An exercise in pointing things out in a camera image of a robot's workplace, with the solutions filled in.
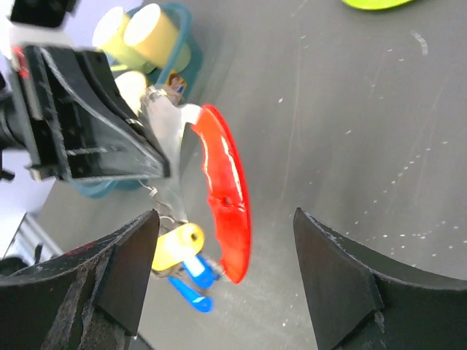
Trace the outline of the blue key tag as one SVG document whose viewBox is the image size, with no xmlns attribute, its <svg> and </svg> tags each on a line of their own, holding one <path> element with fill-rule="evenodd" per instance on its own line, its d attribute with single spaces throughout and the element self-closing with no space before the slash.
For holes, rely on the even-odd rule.
<svg viewBox="0 0 467 350">
<path fill-rule="evenodd" d="M 224 274 L 218 262 L 201 252 L 171 268 L 166 278 L 194 309 L 207 314 L 214 308 L 210 289 Z"/>
</svg>

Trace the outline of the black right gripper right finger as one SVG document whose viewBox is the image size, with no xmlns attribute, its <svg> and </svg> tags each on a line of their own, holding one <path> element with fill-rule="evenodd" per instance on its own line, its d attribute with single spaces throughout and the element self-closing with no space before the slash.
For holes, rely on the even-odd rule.
<svg viewBox="0 0 467 350">
<path fill-rule="evenodd" d="M 389 258 L 302 209 L 293 232 L 319 349 L 466 348 L 466 281 Z"/>
</svg>

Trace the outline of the yellow key tag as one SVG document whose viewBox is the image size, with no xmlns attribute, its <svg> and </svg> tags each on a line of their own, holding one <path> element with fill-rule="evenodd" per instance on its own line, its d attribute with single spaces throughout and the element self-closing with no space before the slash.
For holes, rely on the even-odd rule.
<svg viewBox="0 0 467 350">
<path fill-rule="evenodd" d="M 159 236 L 152 269 L 165 271 L 186 258 L 196 256 L 202 250 L 204 241 L 203 230 L 193 223 L 186 223 Z"/>
</svg>

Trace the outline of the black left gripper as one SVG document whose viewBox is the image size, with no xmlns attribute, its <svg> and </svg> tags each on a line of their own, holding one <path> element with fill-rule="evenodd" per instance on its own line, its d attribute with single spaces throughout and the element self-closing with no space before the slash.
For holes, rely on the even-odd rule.
<svg viewBox="0 0 467 350">
<path fill-rule="evenodd" d="M 41 181 L 164 178 L 169 161 L 124 101 L 106 55 L 59 44 L 12 48 L 1 149 L 24 149 Z"/>
</svg>

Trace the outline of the red-handled metal key holder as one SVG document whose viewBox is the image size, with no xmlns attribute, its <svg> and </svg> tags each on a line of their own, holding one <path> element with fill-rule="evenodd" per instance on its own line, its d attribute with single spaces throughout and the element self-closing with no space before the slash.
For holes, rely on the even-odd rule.
<svg viewBox="0 0 467 350">
<path fill-rule="evenodd" d="M 240 283 L 250 264 L 252 222 L 247 181 L 227 122 L 213 105 L 176 106 L 166 90 L 154 86 L 144 92 L 139 111 L 145 133 L 159 143 L 169 162 L 168 176 L 154 181 L 155 207 L 179 223 L 188 221 L 181 184 L 182 140 L 187 127 L 198 136 L 220 265 L 232 283 Z"/>
</svg>

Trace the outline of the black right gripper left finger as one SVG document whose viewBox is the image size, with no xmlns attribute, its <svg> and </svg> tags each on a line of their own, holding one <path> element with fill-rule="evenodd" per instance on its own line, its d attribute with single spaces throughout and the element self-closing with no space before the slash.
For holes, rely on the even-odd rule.
<svg viewBox="0 0 467 350">
<path fill-rule="evenodd" d="M 155 210 L 114 233 L 1 277 L 2 349 L 127 349 L 157 243 Z"/>
</svg>

